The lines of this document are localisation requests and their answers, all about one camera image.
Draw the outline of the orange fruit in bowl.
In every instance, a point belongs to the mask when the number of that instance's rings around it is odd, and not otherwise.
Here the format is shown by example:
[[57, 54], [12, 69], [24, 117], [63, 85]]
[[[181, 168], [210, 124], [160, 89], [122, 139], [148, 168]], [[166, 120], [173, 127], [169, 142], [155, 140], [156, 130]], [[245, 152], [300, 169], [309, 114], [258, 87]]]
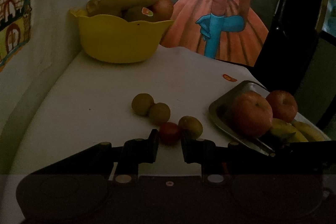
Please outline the orange fruit in bowl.
[[171, 0], [158, 0], [151, 10], [158, 21], [170, 20], [174, 5]]

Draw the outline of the brown kiwi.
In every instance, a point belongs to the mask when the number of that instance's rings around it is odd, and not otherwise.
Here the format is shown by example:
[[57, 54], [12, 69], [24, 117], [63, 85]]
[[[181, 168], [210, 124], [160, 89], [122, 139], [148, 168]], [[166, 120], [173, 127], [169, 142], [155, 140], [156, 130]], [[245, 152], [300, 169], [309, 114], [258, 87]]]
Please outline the brown kiwi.
[[161, 125], [170, 119], [171, 111], [167, 104], [159, 102], [151, 106], [149, 110], [149, 120], [152, 124]]
[[133, 98], [131, 107], [137, 115], [146, 116], [149, 112], [149, 109], [154, 104], [154, 99], [150, 94], [140, 93]]
[[198, 139], [203, 133], [203, 125], [195, 117], [183, 116], [179, 120], [178, 126], [185, 138]]

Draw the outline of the small orange sticker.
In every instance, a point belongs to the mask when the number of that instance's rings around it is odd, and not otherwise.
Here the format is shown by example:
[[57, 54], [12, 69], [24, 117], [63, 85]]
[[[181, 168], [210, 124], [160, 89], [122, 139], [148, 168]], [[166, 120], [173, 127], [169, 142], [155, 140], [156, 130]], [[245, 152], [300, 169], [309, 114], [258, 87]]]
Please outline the small orange sticker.
[[235, 78], [233, 78], [233, 77], [231, 77], [231, 76], [229, 76], [229, 75], [227, 75], [227, 74], [223, 74], [222, 77], [223, 77], [225, 80], [229, 81], [229, 82], [233, 82], [233, 83], [234, 83], [234, 82], [237, 81], [237, 79], [235, 79]]

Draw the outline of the metal tray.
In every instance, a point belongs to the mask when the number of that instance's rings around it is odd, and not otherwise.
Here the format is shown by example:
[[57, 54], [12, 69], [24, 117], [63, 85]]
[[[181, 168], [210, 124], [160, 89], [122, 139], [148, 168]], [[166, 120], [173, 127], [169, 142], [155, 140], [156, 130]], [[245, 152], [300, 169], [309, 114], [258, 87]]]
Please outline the metal tray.
[[[265, 152], [267, 154], [275, 153], [278, 149], [288, 143], [307, 143], [307, 142], [288, 142], [285, 139], [277, 137], [270, 132], [270, 129], [259, 138], [252, 138], [244, 135], [237, 127], [234, 119], [234, 114], [231, 109], [234, 99], [248, 91], [254, 91], [266, 99], [270, 93], [264, 87], [253, 81], [243, 81], [236, 87], [228, 91], [226, 94], [215, 100], [209, 106], [210, 117], [214, 124], [227, 134], [232, 140], [241, 143], [247, 147]], [[311, 127], [318, 130], [324, 137], [325, 141], [329, 140], [320, 129], [314, 126], [309, 120], [303, 117], [299, 112], [294, 120], [309, 124]]]

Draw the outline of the painting of orange skirt woman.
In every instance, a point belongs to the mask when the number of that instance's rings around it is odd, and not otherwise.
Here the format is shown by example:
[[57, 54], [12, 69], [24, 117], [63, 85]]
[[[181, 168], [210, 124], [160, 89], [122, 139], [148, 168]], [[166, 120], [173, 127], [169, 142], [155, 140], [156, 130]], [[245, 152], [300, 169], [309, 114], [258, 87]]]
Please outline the painting of orange skirt woman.
[[268, 29], [251, 0], [178, 0], [173, 25], [161, 39], [166, 48], [188, 50], [221, 61], [254, 66]]

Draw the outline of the yellow plastic fruit bowl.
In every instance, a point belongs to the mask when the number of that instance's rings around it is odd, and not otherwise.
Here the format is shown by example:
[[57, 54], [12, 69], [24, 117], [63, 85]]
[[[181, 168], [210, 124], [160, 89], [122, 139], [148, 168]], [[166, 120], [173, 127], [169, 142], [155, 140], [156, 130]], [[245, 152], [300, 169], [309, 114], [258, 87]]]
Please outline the yellow plastic fruit bowl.
[[90, 57], [113, 64], [150, 59], [173, 20], [127, 22], [118, 16], [89, 17], [83, 9], [70, 9], [78, 23], [80, 44]]

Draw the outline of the small red apple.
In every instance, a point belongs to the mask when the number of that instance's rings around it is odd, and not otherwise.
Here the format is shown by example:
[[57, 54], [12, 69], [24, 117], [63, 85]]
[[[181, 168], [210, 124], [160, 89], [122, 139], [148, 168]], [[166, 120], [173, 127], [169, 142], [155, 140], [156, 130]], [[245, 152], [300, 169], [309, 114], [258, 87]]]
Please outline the small red apple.
[[175, 143], [179, 142], [180, 128], [175, 123], [166, 122], [161, 124], [159, 133], [161, 136], [161, 141], [165, 145], [175, 145]]

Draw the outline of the large red apple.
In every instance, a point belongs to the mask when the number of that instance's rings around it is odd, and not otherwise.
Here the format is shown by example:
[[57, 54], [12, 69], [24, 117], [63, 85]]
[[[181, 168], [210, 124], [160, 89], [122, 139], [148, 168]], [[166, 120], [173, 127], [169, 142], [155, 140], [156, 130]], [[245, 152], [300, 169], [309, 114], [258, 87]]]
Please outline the large red apple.
[[244, 135], [259, 138], [272, 126], [273, 111], [270, 104], [254, 91], [237, 96], [231, 109], [235, 123]]

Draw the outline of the dark fruit with sticker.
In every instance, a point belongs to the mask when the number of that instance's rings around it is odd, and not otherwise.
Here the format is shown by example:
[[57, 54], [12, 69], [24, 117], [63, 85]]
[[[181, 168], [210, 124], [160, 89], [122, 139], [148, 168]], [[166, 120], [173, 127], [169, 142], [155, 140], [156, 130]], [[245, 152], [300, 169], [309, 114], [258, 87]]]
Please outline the dark fruit with sticker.
[[134, 21], [148, 21], [156, 22], [157, 16], [147, 7], [135, 6], [127, 10], [123, 18], [128, 22]]

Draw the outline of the yellow banana in bowl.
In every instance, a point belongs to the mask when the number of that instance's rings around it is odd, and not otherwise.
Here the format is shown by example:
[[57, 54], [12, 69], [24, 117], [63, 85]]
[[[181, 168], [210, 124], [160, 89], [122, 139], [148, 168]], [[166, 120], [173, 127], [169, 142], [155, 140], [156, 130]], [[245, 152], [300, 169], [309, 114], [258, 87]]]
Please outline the yellow banana in bowl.
[[158, 0], [89, 0], [86, 4], [88, 16], [106, 14], [118, 16], [123, 10], [135, 6], [147, 7], [155, 4]]

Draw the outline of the children's house drawings poster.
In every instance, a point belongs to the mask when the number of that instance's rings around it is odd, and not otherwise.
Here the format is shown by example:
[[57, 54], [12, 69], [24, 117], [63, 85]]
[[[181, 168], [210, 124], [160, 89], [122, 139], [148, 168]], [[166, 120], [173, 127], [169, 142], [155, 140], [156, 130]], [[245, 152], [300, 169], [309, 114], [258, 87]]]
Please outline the children's house drawings poster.
[[31, 37], [31, 0], [1, 0], [1, 69]]

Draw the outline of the yellow banana on tray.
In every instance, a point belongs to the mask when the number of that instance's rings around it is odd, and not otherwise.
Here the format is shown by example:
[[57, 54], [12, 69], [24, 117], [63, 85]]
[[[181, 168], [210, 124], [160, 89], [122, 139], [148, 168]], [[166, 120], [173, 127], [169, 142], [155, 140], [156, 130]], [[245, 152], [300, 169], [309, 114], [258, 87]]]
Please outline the yellow banana on tray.
[[270, 132], [288, 142], [308, 142], [306, 137], [304, 137], [298, 129], [281, 119], [273, 118]]

